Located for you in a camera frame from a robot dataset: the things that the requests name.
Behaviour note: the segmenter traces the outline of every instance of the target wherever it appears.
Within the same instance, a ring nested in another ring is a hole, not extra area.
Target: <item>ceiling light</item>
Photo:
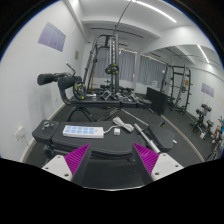
[[[170,20],[171,20],[172,22],[174,22],[174,23],[177,22],[175,19],[173,19],[171,16],[167,15],[165,12],[163,12],[163,11],[161,11],[161,10],[159,10],[159,9],[157,9],[157,8],[155,8],[155,7],[151,6],[151,5],[149,5],[149,4],[146,4],[146,3],[144,3],[144,2],[140,2],[140,1],[136,1],[136,0],[132,0],[132,2],[135,2],[135,3],[138,3],[138,4],[143,5],[143,6],[145,6],[145,7],[148,7],[148,8],[150,8],[150,9],[152,9],[152,10],[154,10],[154,11],[156,11],[156,12],[162,14],[163,16],[166,16],[168,19],[170,19]]]
[[[208,58],[206,57],[204,51],[201,49],[200,45],[198,45],[198,48],[201,50],[201,53],[204,55],[206,61],[209,63],[209,60],[208,60]]]

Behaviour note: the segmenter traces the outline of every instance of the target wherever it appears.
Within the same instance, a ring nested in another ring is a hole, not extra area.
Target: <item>weight bench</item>
[[[87,126],[87,127],[103,127],[104,131],[114,126],[112,121],[103,122],[57,122],[43,120],[39,126],[32,132],[34,139],[45,144],[44,151],[48,160],[52,159],[55,153],[68,154],[75,149],[91,143],[92,157],[107,159],[127,159],[131,161],[132,144],[137,143],[147,146],[142,136],[133,130],[128,132],[124,128],[120,128],[121,135],[115,136],[113,130],[104,135],[102,139],[94,138],[73,138],[65,137],[62,132],[66,125],[71,126]],[[153,139],[161,152],[168,152],[173,147],[174,133],[164,129],[158,125],[149,125],[146,134]]]

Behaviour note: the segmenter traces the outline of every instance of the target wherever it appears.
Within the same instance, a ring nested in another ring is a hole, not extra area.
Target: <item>weight plate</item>
[[[86,97],[86,85],[82,81],[76,81],[73,86],[74,96],[78,100],[84,100]]]

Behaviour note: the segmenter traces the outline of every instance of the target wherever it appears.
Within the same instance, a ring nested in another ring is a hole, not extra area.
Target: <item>metal frame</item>
[[[193,84],[191,84],[191,70],[190,70],[189,68],[187,68],[185,65],[184,65],[184,66],[171,66],[171,67],[172,67],[172,69],[173,69],[173,74],[172,74],[172,85],[171,85],[171,87],[172,87],[171,98],[173,98],[173,89],[174,89],[174,87],[180,89],[180,90],[179,90],[179,93],[178,93],[178,96],[177,96],[177,98],[176,98],[175,104],[174,104],[173,107],[171,107],[171,110],[176,110],[176,111],[182,111],[182,110],[183,110],[182,108],[180,108],[180,107],[178,106],[178,102],[179,102],[179,100],[180,100],[180,96],[181,96],[181,93],[182,93],[182,87],[183,87],[183,85],[184,85],[185,77],[187,76],[187,77],[189,77],[189,85],[188,85],[188,90],[186,90],[186,92],[187,92],[187,100],[186,100],[186,104],[185,104],[185,108],[184,108],[184,110],[186,111],[186,110],[187,110],[187,105],[189,104],[189,103],[188,103],[188,101],[189,101],[189,96],[192,95],[192,94],[190,93],[191,85],[193,85]],[[182,69],[184,69],[184,71],[183,71],[183,73],[175,72],[175,70],[174,70],[175,68],[182,68]],[[175,75],[182,75],[182,76],[183,76],[182,81],[181,81],[181,86],[180,86],[180,87],[174,85],[174,77],[175,77]]]
[[[100,37],[102,36],[105,36],[106,37],[106,40],[105,40],[105,44],[104,46],[101,46],[101,47],[98,47],[97,45],[97,41]],[[110,40],[114,41],[114,49],[112,48],[112,43]],[[92,60],[92,57],[93,57],[93,54],[95,52],[95,55],[94,55],[94,59],[93,59],[93,63],[92,63],[92,67],[91,67],[91,73],[89,75],[89,80],[88,80],[88,86],[87,86],[87,90],[89,89],[89,84],[90,84],[90,80],[91,80],[91,77],[92,77],[92,72],[93,72],[93,69],[94,69],[94,66],[96,64],[96,59],[97,59],[97,55],[99,53],[99,50],[101,48],[109,48],[110,49],[110,58],[111,59],[115,59],[115,60],[111,60],[111,63],[115,63],[119,66],[119,45],[118,45],[118,42],[119,42],[119,39],[118,39],[118,35],[115,34],[100,34],[96,39],[95,41],[93,42],[93,46],[92,46],[92,49],[90,51],[90,55],[89,55],[89,59],[87,61],[87,65],[86,65],[86,68],[85,68],[85,73],[84,73],[84,76],[83,76],[83,83],[86,83],[86,79],[87,79],[87,74],[88,74],[88,70],[89,70],[89,67],[90,67],[90,63],[91,63],[91,60]],[[111,91],[113,91],[113,75],[111,74]],[[119,92],[119,74],[115,75],[115,94]]]

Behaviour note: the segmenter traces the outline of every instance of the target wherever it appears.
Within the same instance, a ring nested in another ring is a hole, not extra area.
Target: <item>ceiling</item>
[[[85,29],[88,30],[88,33],[93,35],[111,34],[130,2],[129,0],[70,0],[70,3],[72,5],[75,2],[77,3],[77,1],[82,11],[80,21]],[[151,8],[131,2],[120,20],[117,33],[120,39],[133,42],[139,48],[144,46],[145,43],[152,43],[161,38],[167,30],[182,26],[197,27],[184,13],[164,1],[141,0],[141,3],[151,5],[163,11],[175,19],[176,23]],[[206,47],[202,48],[207,57],[211,59],[211,63],[222,67],[215,51]],[[195,60],[204,61],[203,55],[196,45],[176,46],[172,47],[172,49],[177,55],[197,56],[185,56],[189,62],[194,63]],[[163,51],[163,54],[170,54],[167,49],[160,49],[154,53],[159,53],[159,51],[160,53]]]
[[[209,60],[209,64],[222,69],[222,63],[216,52],[201,46],[205,55]],[[182,45],[173,46],[149,52],[148,55],[153,56],[161,61],[166,62],[166,58],[173,57],[174,59],[187,60],[190,64],[197,64],[197,62],[206,63],[204,56],[196,45]]]

